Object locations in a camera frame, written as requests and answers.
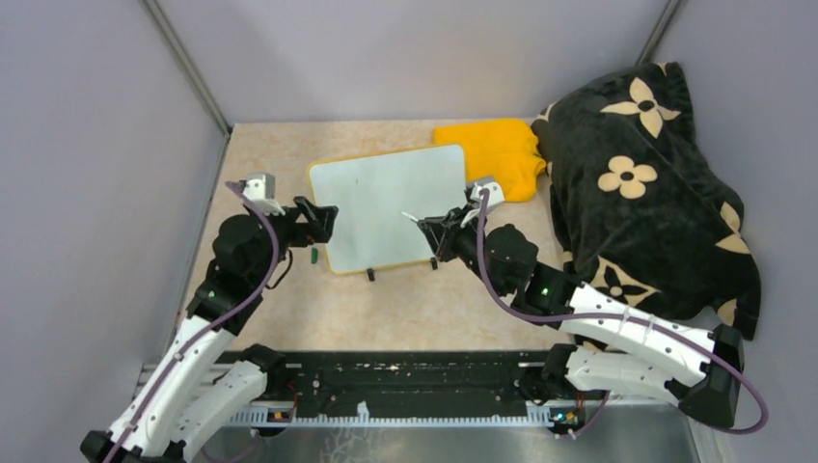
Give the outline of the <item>white marker pen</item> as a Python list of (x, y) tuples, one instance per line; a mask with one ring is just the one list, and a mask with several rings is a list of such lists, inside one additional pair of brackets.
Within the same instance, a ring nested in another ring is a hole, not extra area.
[(410, 214), (410, 213), (408, 213), (408, 212), (406, 212), (406, 211), (401, 211), (401, 214), (402, 214), (404, 217), (406, 217), (407, 219), (409, 219), (410, 221), (412, 221), (413, 223), (416, 223), (416, 224), (417, 224), (417, 223), (419, 223), (419, 222), (420, 222), (420, 219), (419, 219), (418, 217), (416, 217), (416, 216), (414, 216), (414, 215), (412, 215), (412, 214)]

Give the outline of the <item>yellow-framed whiteboard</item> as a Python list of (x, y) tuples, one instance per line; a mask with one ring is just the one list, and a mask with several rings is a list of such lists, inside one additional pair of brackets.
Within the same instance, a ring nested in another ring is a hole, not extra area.
[(422, 232), (401, 211), (422, 219), (466, 202), (458, 145), (316, 161), (307, 174), (314, 202), (339, 209), (325, 245), (329, 268), (338, 275), (430, 261)]

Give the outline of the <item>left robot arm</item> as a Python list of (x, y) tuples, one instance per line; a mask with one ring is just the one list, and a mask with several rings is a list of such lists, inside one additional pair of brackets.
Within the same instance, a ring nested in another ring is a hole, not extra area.
[(328, 243), (339, 214), (336, 206), (303, 196), (276, 213), (261, 207), (248, 200), (245, 213), (222, 222), (214, 257), (171, 346), (126, 410), (107, 429), (85, 436), (80, 451), (88, 461), (191, 462), (244, 405), (286, 392), (284, 355), (254, 344), (204, 395), (193, 397), (259, 307), (278, 264), (294, 248)]

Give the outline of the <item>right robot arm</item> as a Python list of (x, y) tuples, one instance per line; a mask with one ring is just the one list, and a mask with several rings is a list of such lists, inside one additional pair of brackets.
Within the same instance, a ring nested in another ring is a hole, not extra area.
[(549, 394), (643, 395), (698, 422), (733, 429), (744, 369), (742, 337), (733, 327), (696, 328), (630, 307), (538, 261), (537, 246), (514, 226), (480, 231), (472, 208), (420, 219), (417, 226), (437, 260), (461, 260), (496, 302), (511, 295), (506, 311), (610, 347), (558, 347), (542, 370)]

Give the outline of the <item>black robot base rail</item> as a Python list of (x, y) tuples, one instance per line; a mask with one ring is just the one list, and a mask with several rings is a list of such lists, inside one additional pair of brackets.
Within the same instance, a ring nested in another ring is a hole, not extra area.
[(546, 351), (283, 353), (262, 396), (232, 423), (288, 427), (581, 428), (601, 392), (550, 377)]

